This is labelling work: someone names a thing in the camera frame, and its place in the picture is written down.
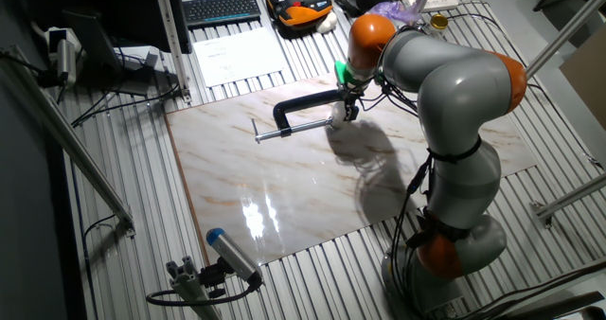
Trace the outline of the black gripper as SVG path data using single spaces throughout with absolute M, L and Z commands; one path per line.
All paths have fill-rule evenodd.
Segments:
M 365 85 L 351 86 L 349 84 L 340 84 L 339 93 L 343 101 L 344 113 L 348 115 L 348 121 L 355 120 L 359 114 L 359 107 L 355 101 L 365 95 Z

